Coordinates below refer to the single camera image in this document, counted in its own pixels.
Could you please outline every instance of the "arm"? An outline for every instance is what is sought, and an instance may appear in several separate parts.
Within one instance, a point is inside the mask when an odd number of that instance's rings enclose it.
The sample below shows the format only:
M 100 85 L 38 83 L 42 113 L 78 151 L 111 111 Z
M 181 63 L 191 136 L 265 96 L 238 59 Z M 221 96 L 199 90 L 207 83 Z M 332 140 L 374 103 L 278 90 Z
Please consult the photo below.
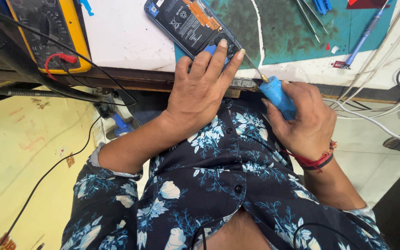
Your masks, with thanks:
M 281 112 L 264 100 L 273 132 L 291 153 L 317 161 L 329 149 L 336 112 L 323 102 L 313 85 L 282 82 L 282 89 L 293 99 L 297 114 L 295 120 L 285 121 Z M 335 158 L 322 170 L 304 170 L 306 187 L 322 204 L 342 210 L 366 207 Z
M 245 50 L 239 51 L 222 72 L 227 47 L 223 39 L 213 57 L 209 52 L 201 52 L 194 62 L 187 56 L 182 57 L 175 68 L 168 108 L 135 131 L 105 145 L 98 156 L 100 166 L 136 174 L 152 156 L 211 122 L 245 54 Z

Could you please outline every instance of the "shirt sleeve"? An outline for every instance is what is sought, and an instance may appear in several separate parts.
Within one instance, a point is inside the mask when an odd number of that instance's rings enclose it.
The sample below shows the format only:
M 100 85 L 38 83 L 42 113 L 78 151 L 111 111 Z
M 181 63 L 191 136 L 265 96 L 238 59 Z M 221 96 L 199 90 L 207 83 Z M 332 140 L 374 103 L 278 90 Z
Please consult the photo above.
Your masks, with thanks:
M 109 235 L 126 232 L 128 218 L 136 215 L 131 207 L 138 201 L 136 181 L 143 171 L 129 174 L 101 168 L 98 153 L 104 145 L 95 149 L 78 174 L 72 212 L 62 238 L 63 250 L 103 245 Z
M 344 210 L 344 212 L 355 215 L 361 221 L 373 228 L 377 233 L 380 233 L 379 228 L 376 226 L 376 217 L 373 209 L 369 205 L 361 209 Z

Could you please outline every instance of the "floral shirt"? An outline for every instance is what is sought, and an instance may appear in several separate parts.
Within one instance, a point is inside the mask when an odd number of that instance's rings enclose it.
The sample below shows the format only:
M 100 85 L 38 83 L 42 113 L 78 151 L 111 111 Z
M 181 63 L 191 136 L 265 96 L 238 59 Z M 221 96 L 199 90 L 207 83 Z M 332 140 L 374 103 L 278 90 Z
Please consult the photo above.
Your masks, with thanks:
M 141 198 L 142 172 L 101 168 L 100 147 L 78 175 L 62 250 L 186 249 L 202 242 L 201 227 L 211 236 L 241 207 L 273 250 L 388 249 L 368 207 L 319 203 L 260 109 L 244 101 L 224 99 L 211 123 L 151 159 Z

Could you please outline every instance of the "fingernail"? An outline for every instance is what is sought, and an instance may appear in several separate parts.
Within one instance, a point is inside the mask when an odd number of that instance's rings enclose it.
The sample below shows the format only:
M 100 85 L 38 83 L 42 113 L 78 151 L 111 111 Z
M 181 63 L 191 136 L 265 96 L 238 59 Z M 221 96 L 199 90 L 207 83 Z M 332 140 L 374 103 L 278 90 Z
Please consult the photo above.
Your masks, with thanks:
M 262 102 L 266 107 L 268 107 L 268 101 L 265 98 L 262 98 Z
M 225 38 L 220 40 L 219 46 L 226 47 L 228 45 L 228 41 Z
M 241 60 L 243 58 L 243 56 L 245 55 L 246 50 L 244 48 L 242 48 L 239 53 L 237 54 L 237 59 Z

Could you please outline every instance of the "blue screwdriver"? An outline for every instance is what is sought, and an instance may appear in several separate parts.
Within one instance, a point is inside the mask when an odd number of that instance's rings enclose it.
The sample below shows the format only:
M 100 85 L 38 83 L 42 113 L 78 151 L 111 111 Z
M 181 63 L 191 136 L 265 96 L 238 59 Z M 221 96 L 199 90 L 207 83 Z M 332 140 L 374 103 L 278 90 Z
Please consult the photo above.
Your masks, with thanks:
M 343 69 L 351 69 L 350 66 L 353 63 L 354 58 L 358 54 L 360 48 L 364 44 L 364 42 L 367 39 L 367 37 L 369 37 L 371 32 L 374 30 L 374 28 L 376 28 L 376 25 L 379 22 L 379 20 L 381 19 L 381 16 L 384 13 L 384 8 L 386 7 L 388 2 L 389 2 L 389 0 L 386 0 L 385 4 L 382 6 L 382 9 L 380 9 L 377 12 L 377 14 L 371 19 L 369 25 L 364 30 L 364 33 L 362 34 L 362 37 L 360 38 L 359 42 L 357 43 L 356 48 L 354 48 L 354 51 L 351 53 L 350 57 L 347 59 L 345 64 L 342 66 Z
M 282 113 L 286 121 L 295 119 L 297 109 L 294 106 L 292 99 L 282 90 L 282 82 L 275 76 L 267 78 L 254 65 L 249 56 L 247 54 L 245 55 L 263 80 L 262 84 L 257 83 L 260 91 L 262 91 L 266 98 L 268 98 L 268 100 Z

